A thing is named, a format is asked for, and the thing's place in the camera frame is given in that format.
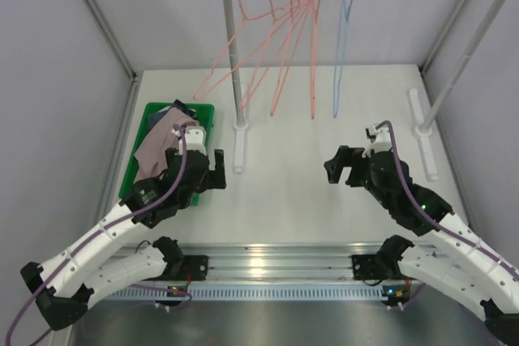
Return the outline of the mauve tank top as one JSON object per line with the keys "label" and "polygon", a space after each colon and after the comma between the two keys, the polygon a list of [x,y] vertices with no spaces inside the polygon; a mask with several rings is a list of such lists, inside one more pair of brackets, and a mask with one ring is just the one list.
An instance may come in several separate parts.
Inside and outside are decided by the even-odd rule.
{"label": "mauve tank top", "polygon": [[134,154],[139,170],[135,182],[156,177],[167,168],[165,152],[169,148],[178,147],[178,138],[171,133],[175,125],[198,126],[199,122],[171,109],[146,135],[144,141]]}

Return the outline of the blue wire hanger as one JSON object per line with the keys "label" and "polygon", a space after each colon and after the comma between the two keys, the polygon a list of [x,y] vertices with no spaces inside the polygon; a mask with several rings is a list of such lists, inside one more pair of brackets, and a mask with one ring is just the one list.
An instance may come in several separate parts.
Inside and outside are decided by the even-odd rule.
{"label": "blue wire hanger", "polygon": [[341,83],[347,56],[350,14],[354,0],[341,0],[337,26],[336,50],[332,82],[332,117],[337,118],[340,111]]}

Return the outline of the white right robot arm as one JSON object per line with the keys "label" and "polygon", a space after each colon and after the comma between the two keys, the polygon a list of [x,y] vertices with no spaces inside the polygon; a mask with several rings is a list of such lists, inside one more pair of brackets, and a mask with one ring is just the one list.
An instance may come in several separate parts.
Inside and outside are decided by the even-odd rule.
{"label": "white right robot arm", "polygon": [[415,184],[409,166],[391,150],[341,146],[324,163],[331,184],[350,169],[346,185],[367,190],[402,228],[449,257],[445,263],[417,244],[393,235],[371,260],[382,280],[416,279],[457,301],[506,345],[518,343],[518,270],[464,223],[436,192]]}

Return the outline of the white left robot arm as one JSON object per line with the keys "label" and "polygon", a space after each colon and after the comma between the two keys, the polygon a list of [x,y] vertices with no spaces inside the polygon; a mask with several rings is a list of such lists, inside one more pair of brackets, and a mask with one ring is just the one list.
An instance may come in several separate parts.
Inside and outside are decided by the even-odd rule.
{"label": "white left robot arm", "polygon": [[184,255],[170,237],[160,237],[136,254],[110,261],[131,240],[189,207],[196,194],[226,188],[221,149],[214,152],[213,169],[210,159],[196,150],[170,148],[166,159],[165,170],[137,181],[77,242],[50,260],[30,262],[21,269],[51,330],[69,327],[118,290],[142,280],[173,279],[181,274]]}

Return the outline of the green plastic bin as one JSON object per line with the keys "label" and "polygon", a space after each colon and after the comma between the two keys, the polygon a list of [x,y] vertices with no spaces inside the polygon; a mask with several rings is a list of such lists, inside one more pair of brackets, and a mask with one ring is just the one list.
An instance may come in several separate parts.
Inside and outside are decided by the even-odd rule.
{"label": "green plastic bin", "polygon": [[173,124],[204,129],[204,147],[208,148],[215,108],[210,104],[151,102],[145,106],[127,170],[119,194],[125,195],[135,182],[157,175],[165,168],[165,151],[177,147],[171,133]]}

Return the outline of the dark clothes pile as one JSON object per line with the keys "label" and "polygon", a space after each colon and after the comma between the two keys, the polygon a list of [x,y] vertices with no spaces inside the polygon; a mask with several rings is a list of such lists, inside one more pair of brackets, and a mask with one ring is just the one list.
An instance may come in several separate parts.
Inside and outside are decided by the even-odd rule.
{"label": "dark clothes pile", "polygon": [[184,115],[187,115],[188,117],[194,119],[195,121],[198,120],[195,110],[189,109],[187,105],[181,102],[180,100],[175,100],[174,103],[172,103],[171,105],[159,109],[157,112],[150,113],[148,115],[148,130],[151,130],[171,109],[176,109],[182,112]]}

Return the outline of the silver white clothes rack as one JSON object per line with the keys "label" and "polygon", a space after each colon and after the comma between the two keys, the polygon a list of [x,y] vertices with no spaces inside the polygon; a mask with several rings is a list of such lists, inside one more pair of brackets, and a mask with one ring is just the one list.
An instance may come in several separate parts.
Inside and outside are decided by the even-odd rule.
{"label": "silver white clothes rack", "polygon": [[[251,92],[249,92],[240,81],[239,68],[242,65],[242,60],[238,57],[238,49],[236,39],[238,34],[241,32],[242,27],[234,24],[234,0],[222,0],[225,16],[225,28],[227,33],[227,46],[225,47],[225,53],[229,55],[229,76],[232,81],[232,87],[234,91],[234,105],[236,110],[236,120],[234,122],[235,135],[235,152],[234,152],[234,171],[236,173],[242,173],[245,161],[245,146],[247,140],[247,127],[248,121],[247,116],[244,112],[247,102],[250,99]],[[439,52],[440,47],[447,40],[448,35],[453,29],[454,24],[457,22],[461,12],[467,6],[469,0],[458,0],[455,10],[452,12],[450,17],[444,23],[439,35],[435,39],[435,43],[432,46],[426,61],[422,65],[420,72],[425,75],[431,64],[435,60],[436,54]],[[493,0],[487,13],[484,15],[483,20],[478,25],[477,30],[471,37],[470,42],[466,46],[463,54],[460,56],[455,71],[442,87],[440,94],[431,104],[428,112],[423,112],[421,101],[418,97],[418,91],[415,88],[411,88],[407,92],[411,114],[413,118],[412,133],[418,142],[418,149],[422,158],[422,166],[424,173],[429,181],[433,182],[438,179],[439,172],[435,162],[434,153],[431,145],[431,134],[432,124],[437,119],[439,111],[444,104],[445,100],[449,96],[453,87],[457,84],[457,81],[463,74],[471,58],[474,56],[476,49],[479,47],[482,39],[489,30],[491,24],[499,14],[501,8],[507,0]]]}

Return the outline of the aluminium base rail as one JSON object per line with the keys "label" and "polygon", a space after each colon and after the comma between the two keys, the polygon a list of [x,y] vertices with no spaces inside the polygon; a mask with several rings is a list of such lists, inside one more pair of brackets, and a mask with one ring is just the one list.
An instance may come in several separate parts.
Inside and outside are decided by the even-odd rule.
{"label": "aluminium base rail", "polygon": [[181,244],[208,257],[209,282],[336,282],[353,279],[351,257],[374,254],[381,242],[332,245]]}

